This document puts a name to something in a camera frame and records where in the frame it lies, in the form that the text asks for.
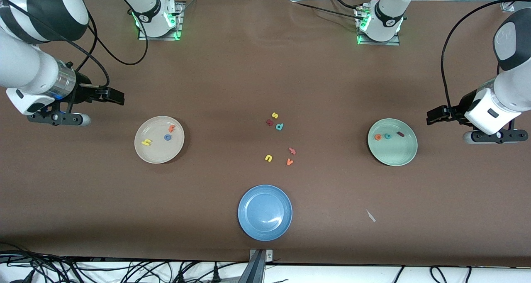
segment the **plate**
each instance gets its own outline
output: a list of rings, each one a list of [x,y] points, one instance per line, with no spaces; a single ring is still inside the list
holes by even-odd
[[[148,145],[142,144],[146,139]],[[134,137],[138,156],[151,164],[162,164],[178,155],[184,145],[184,129],[180,123],[167,116],[157,116],[144,122]]]
[[[269,242],[284,234],[292,222],[292,203],[281,189],[260,185],[248,190],[238,207],[238,220],[245,233]]]
[[[377,134],[382,136],[379,141],[375,139]],[[386,139],[385,134],[391,135],[391,139]],[[397,119],[379,120],[368,131],[368,148],[377,160],[389,166],[403,166],[411,162],[418,147],[415,132]]]

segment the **green plate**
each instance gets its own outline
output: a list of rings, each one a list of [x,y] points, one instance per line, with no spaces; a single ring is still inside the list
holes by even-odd
[[[382,135],[381,140],[376,140],[375,135]],[[417,154],[417,136],[404,122],[393,118],[377,121],[368,131],[368,148],[375,158],[389,166],[403,166]]]

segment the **white floor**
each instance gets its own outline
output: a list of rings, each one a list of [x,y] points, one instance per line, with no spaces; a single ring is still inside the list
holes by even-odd
[[[148,268],[160,264],[154,262]],[[128,262],[89,262],[80,263],[82,268],[127,268]],[[153,272],[161,276],[165,282],[170,281],[171,272],[173,277],[179,270],[180,262],[171,262],[171,265],[164,265]],[[219,270],[222,279],[239,277],[246,264],[236,264],[221,268]],[[214,267],[212,262],[202,262],[186,272],[185,280],[198,278],[211,271]],[[392,283],[396,277],[399,266],[267,266],[264,283]],[[441,268],[448,283],[464,283],[467,268]],[[28,275],[30,268],[20,268],[15,266],[0,265],[0,283],[9,283],[14,280],[24,279]],[[85,271],[85,274],[93,278],[98,283],[119,283],[124,277],[126,269],[116,271]],[[129,283],[144,275],[145,271],[139,271],[128,280]],[[436,273],[438,281],[442,278]],[[202,279],[204,283],[212,279],[212,275]],[[143,278],[141,283],[158,283],[154,276]],[[429,267],[412,266],[406,267],[400,276],[398,283],[434,283],[430,276]],[[531,282],[531,270],[527,268],[473,268],[469,283],[529,283]],[[41,275],[35,274],[32,283],[45,283]]]

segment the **table surface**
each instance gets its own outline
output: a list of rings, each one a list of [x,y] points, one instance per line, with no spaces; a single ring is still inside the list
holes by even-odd
[[[139,58],[144,42],[122,1],[85,2],[106,45]],[[195,0],[182,39],[150,42],[137,66],[99,46],[126,102],[75,106],[90,126],[27,122],[1,96],[0,237],[62,255],[236,261],[270,248],[283,262],[529,266],[531,142],[466,145],[469,128],[426,126],[426,111],[445,102],[444,39],[477,6],[412,2],[401,45],[386,47],[357,45],[348,18],[287,0]],[[453,102],[495,76],[492,37],[507,16],[493,6],[455,32],[446,51]],[[79,43],[88,49],[90,35]],[[42,49],[83,58],[66,43]],[[82,73],[104,81],[91,61]],[[272,112],[281,132],[266,124]],[[154,165],[133,140],[157,115],[178,119],[186,143]],[[416,132],[408,165],[371,156],[366,135],[382,118]],[[516,125],[530,130],[531,115]],[[294,209],[286,234],[267,243],[246,236],[236,215],[262,184],[284,190]]]

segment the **blue plate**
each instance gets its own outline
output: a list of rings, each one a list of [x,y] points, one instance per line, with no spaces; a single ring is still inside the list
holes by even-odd
[[[241,198],[238,220],[245,233],[257,241],[269,242],[284,234],[292,222],[292,203],[281,189],[256,186]]]

